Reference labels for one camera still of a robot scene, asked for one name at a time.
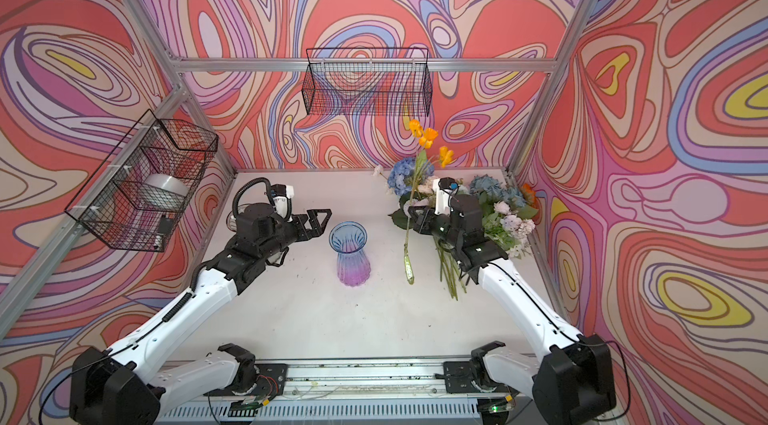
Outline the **blue hydrangea flower stem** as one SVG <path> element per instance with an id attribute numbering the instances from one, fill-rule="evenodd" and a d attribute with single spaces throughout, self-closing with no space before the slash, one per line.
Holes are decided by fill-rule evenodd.
<path id="1" fill-rule="evenodd" d="M 434 165 L 429 161 L 422 164 L 415 156 L 403 158 L 393 165 L 387 177 L 387 185 L 398 197 L 410 195 L 413 186 L 424 185 L 433 173 Z"/>

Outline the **blue purple glass vase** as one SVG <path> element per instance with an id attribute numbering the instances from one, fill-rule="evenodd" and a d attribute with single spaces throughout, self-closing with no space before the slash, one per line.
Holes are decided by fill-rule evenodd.
<path id="1" fill-rule="evenodd" d="M 366 229 L 355 221 L 341 222 L 331 230 L 329 245 L 337 253 L 337 278 L 345 286 L 360 286 L 370 277 L 367 241 Z"/>

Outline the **clear ribbed glass vase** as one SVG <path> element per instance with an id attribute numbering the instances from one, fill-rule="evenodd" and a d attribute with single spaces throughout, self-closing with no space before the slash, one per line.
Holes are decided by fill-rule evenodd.
<path id="1" fill-rule="evenodd" d="M 253 218 L 245 208 L 242 208 L 237 213 L 230 212 L 227 215 L 226 226 L 234 233 L 245 233 L 252 229 Z"/>

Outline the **white purple mixed bouquet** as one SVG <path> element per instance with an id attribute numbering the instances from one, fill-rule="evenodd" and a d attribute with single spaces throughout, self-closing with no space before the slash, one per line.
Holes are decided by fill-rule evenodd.
<path id="1" fill-rule="evenodd" d="M 415 203 L 410 206 L 410 215 L 415 219 L 415 222 L 411 225 L 411 233 L 418 233 L 422 235 L 430 235 L 434 241 L 435 250 L 439 259 L 439 278 L 441 282 L 444 282 L 450 297 L 453 300 L 458 300 L 458 288 L 466 291 L 466 285 L 462 282 L 462 271 L 457 260 L 451 255 L 453 246 L 450 245 L 446 238 L 440 236 L 437 231 L 430 229 L 426 223 L 427 213 L 434 211 L 435 194 L 433 191 L 432 183 L 438 178 L 437 176 L 430 176 L 424 185 L 419 187 L 419 190 L 415 194 Z M 392 222 L 399 228 L 406 232 L 406 214 L 404 209 L 407 207 L 409 195 L 401 196 L 400 207 L 390 214 Z"/>

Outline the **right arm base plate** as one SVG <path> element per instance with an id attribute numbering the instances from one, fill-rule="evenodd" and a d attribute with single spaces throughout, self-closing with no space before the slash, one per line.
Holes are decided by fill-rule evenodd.
<path id="1" fill-rule="evenodd" d="M 442 367 L 443 371 L 440 376 L 449 394 L 490 394 L 502 392 L 512 396 L 519 394 L 516 389 L 493 381 L 483 366 L 476 360 L 444 361 Z"/>

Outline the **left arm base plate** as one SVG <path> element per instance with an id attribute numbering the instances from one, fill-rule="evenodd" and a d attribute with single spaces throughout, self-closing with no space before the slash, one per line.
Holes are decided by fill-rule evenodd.
<path id="1" fill-rule="evenodd" d="M 274 399 L 284 393 L 287 383 L 287 363 L 257 363 L 252 379 L 245 385 L 228 386 L 206 392 L 210 397 L 253 396 L 260 399 Z"/>

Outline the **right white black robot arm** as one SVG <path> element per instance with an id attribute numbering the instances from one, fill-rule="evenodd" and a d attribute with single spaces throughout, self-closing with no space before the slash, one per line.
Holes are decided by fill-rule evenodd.
<path id="1" fill-rule="evenodd" d="M 507 252 L 486 236 L 476 197 L 439 189 L 434 205 L 406 205 L 403 211 L 411 230 L 435 238 L 460 274 L 501 305 L 532 349 L 525 355 L 493 341 L 472 350 L 466 367 L 474 388 L 527 396 L 548 424 L 585 424 L 616 406 L 608 344 L 569 324 L 524 280 Z"/>

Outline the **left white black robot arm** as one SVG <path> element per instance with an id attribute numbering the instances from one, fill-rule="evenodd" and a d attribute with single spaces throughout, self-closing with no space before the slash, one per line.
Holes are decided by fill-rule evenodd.
<path id="1" fill-rule="evenodd" d="M 235 211 L 225 248 L 200 264 L 189 287 L 124 338 L 88 348 L 73 365 L 69 415 L 78 424 L 152 424 L 162 414 L 213 390 L 246 395 L 260 372 L 255 356 L 227 343 L 205 357 L 164 370 L 170 355 L 269 266 L 279 267 L 292 244 L 320 237 L 332 215 L 310 209 L 290 217 L 254 203 Z"/>

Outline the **orange poppy flower stem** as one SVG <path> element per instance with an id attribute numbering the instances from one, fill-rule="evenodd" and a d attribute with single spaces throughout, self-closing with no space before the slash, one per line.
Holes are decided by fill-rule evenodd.
<path id="1" fill-rule="evenodd" d="M 445 145 L 440 146 L 435 154 L 430 154 L 429 150 L 439 137 L 437 130 L 431 127 L 424 127 L 418 119 L 411 119 L 408 123 L 408 128 L 420 147 L 414 157 L 414 169 L 411 174 L 411 192 L 406 202 L 407 207 L 404 209 L 407 218 L 403 244 L 404 272 L 407 283 L 413 285 L 415 283 L 415 274 L 410 259 L 409 241 L 411 225 L 415 222 L 415 219 L 410 215 L 410 206 L 415 203 L 415 194 L 419 187 L 429 177 L 428 169 L 437 164 L 441 168 L 445 168 L 454 162 L 455 157 L 454 151 Z"/>

